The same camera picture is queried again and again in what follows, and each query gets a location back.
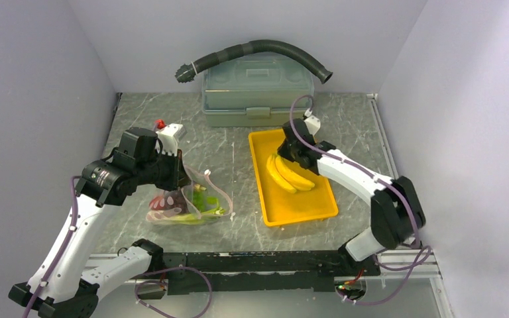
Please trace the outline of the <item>yellow plastic tray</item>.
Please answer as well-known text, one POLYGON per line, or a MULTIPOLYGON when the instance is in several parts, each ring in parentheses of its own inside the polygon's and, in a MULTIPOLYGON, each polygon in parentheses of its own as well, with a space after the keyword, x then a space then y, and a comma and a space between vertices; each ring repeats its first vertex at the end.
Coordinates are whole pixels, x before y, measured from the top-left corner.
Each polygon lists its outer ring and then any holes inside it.
POLYGON ((281 129, 249 134, 249 145, 265 225, 278 227, 336 217, 339 208, 327 178, 318 176, 288 160, 284 161, 285 165, 313 182, 315 187, 310 191, 289 193, 271 178, 266 169, 266 162, 268 157, 277 151, 284 139, 281 129))

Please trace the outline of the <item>clear zip top bag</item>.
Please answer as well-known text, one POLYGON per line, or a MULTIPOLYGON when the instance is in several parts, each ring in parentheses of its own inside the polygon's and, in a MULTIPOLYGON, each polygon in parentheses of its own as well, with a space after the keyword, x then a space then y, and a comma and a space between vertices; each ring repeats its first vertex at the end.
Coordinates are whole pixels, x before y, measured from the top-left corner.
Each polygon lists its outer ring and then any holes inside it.
MULTIPOLYGON (((227 214, 223 217, 220 217, 219 219, 222 219, 224 217, 233 218, 235 216, 235 212, 233 209, 233 201, 231 199, 231 196, 229 194, 227 194, 225 191, 223 191, 220 187, 217 187, 212 182, 211 170, 205 170, 204 172, 199 172, 197 170, 192 169, 189 166, 185 166, 184 168, 191 179, 191 184, 184 186, 179 190, 181 190, 182 193, 188 198, 187 212, 196 213, 197 215, 199 215, 201 213, 194 207, 194 205, 192 203, 193 186, 194 186, 194 184, 200 184, 200 185, 206 187, 208 192, 211 195, 217 196, 219 198, 222 208, 227 211, 227 214)), ((165 190, 160 190, 154 197, 156 197, 158 195, 163 195, 166 192, 167 191, 165 191, 165 190)))

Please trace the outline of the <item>yellow toy bananas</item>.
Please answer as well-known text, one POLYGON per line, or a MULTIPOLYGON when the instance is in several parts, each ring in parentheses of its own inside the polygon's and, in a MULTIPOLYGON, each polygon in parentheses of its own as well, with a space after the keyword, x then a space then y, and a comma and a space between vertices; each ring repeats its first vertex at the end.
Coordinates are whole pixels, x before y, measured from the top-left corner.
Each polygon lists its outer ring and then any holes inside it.
POLYGON ((297 174, 287 167, 283 159, 277 154, 271 154, 268 157, 266 161, 266 170, 276 185, 288 193, 310 191, 315 187, 315 184, 311 180, 297 174))

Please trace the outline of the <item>purple toy eggplant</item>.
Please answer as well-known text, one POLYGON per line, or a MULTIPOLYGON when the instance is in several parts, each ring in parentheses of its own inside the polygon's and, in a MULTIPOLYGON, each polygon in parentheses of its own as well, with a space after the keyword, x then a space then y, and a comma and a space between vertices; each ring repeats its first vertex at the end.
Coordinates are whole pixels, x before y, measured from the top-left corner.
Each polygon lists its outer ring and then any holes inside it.
POLYGON ((181 211, 188 210, 188 198, 182 193, 181 190, 167 191, 162 195, 160 208, 163 211, 171 209, 180 209, 181 211))

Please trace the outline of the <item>grey plastic storage box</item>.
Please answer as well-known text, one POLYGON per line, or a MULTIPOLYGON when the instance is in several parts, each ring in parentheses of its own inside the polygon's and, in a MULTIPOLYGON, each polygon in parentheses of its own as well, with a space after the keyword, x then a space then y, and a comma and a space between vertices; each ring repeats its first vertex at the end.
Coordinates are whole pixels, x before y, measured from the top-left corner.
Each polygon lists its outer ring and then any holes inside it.
POLYGON ((314 93, 313 74, 275 53, 243 56, 201 76, 202 111, 211 127, 280 126, 296 98, 314 93))

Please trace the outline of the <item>red toy grapes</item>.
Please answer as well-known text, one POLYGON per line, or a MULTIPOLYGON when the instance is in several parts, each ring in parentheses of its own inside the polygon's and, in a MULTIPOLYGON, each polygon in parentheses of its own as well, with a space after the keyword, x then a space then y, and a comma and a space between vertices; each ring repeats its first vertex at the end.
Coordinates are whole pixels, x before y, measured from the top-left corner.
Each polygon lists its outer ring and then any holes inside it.
POLYGON ((162 195, 158 195, 154 197, 149 203, 150 210, 153 211, 163 211, 165 210, 165 197, 162 195))

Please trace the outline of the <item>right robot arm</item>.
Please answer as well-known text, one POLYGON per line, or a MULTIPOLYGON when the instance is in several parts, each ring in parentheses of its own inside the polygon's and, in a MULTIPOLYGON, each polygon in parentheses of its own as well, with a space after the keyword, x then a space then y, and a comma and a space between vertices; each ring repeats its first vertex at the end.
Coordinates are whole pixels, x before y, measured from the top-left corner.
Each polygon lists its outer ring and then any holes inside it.
POLYGON ((393 179, 373 172, 331 143, 315 141, 308 120, 292 119, 282 125, 282 131, 280 158, 340 184, 370 207, 369 226, 339 249, 342 272, 354 275, 373 254, 395 249, 410 237, 419 237, 426 220, 409 178, 393 179))

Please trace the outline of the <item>green toy grapes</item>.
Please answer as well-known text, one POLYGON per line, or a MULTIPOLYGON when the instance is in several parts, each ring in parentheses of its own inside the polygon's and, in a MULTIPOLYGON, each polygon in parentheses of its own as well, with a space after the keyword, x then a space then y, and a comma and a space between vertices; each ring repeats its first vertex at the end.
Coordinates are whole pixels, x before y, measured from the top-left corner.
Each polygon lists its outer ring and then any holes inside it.
POLYGON ((207 188, 200 184, 194 184, 193 186, 192 203, 202 213, 222 210, 219 198, 211 195, 207 188))

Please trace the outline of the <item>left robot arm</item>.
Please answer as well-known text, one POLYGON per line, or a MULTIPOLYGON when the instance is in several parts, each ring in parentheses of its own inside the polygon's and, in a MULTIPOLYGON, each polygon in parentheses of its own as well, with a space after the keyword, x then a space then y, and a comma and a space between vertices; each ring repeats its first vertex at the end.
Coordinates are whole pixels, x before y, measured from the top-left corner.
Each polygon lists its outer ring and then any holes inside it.
POLYGON ((9 299, 40 317, 89 317, 99 301, 126 280, 159 276, 163 249, 144 238, 94 270, 85 264, 109 220, 139 186, 165 191, 190 184, 179 141, 185 127, 132 127, 105 158, 88 164, 70 180, 72 206, 52 248, 34 275, 15 284, 9 299))

